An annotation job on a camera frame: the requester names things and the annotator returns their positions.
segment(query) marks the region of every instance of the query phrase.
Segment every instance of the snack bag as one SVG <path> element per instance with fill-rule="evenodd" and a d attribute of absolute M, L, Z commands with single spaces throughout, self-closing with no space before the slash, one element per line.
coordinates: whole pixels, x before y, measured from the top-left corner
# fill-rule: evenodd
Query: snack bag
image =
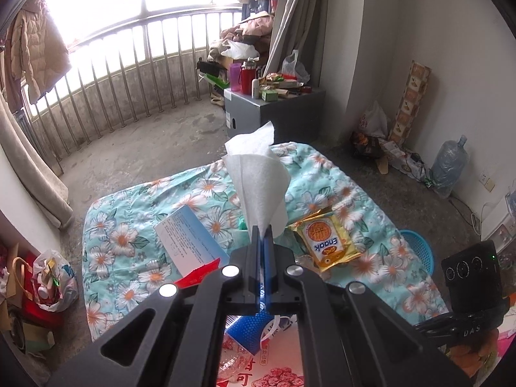
<path fill-rule="evenodd" d="M 361 255 L 333 211 L 318 212 L 289 225 L 288 228 L 301 236 L 321 271 Z"/>

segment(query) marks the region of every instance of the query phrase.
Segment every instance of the white tissue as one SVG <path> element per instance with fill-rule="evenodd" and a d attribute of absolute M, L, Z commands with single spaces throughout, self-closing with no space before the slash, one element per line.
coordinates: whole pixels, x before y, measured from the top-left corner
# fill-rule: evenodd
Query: white tissue
<path fill-rule="evenodd" d="M 290 174 L 270 150 L 274 126 L 268 122 L 252 134 L 240 134 L 226 142 L 223 157 L 240 199 L 249 234 L 257 225 L 264 236 L 269 225 L 273 237 L 283 233 L 288 221 L 285 192 Z"/>

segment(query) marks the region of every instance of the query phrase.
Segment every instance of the floral blanket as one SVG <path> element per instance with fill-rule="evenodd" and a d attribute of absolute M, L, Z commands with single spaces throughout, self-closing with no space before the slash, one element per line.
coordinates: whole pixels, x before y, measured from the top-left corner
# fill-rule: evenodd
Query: floral blanket
<path fill-rule="evenodd" d="M 333 205 L 363 252 L 326 271 L 330 283 L 363 281 L 412 324 L 446 311 L 419 258 L 356 183 L 309 145 L 271 148 L 292 177 L 285 195 L 289 222 Z M 95 201 L 83 232 L 84 300 L 93 340 L 163 283 L 181 277 L 153 227 L 182 205 L 192 208 L 228 254 L 249 243 L 248 232 L 237 229 L 242 210 L 222 160 Z M 303 254 L 288 231 L 276 241 Z"/>

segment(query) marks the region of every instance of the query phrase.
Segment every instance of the concrete floor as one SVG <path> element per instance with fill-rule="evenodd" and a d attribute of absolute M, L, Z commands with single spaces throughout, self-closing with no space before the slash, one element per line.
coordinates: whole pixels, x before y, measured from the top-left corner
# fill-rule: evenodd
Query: concrete floor
<path fill-rule="evenodd" d="M 82 231 L 89 206 L 101 196 L 219 159 L 227 140 L 225 115 L 204 98 L 143 117 L 63 160 L 62 179 L 70 191 L 75 222 L 62 234 L 61 247 L 77 272 L 81 296 L 65 311 L 65 326 L 55 333 L 56 345 L 46 353 L 51 369 L 91 342 L 80 275 Z M 449 202 L 399 171 L 391 168 L 382 176 L 372 161 L 353 159 L 341 148 L 314 146 L 353 178 L 398 228 L 409 228 L 427 239 L 436 260 L 433 277 L 447 301 L 440 261 L 474 243 L 478 236 L 473 229 Z M 462 212 L 468 216 L 467 208 Z"/>

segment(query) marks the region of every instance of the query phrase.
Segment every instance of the beige curtain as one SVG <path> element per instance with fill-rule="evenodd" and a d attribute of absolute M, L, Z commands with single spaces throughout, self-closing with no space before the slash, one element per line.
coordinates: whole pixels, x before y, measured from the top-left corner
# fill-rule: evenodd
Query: beige curtain
<path fill-rule="evenodd" d="M 0 145 L 25 189 L 32 195 L 51 222 L 64 227 L 72 217 L 68 188 L 45 164 L 23 133 L 0 94 Z"/>
<path fill-rule="evenodd" d="M 265 74 L 281 71 L 283 60 L 299 50 L 300 61 L 319 85 L 328 0 L 278 0 Z"/>

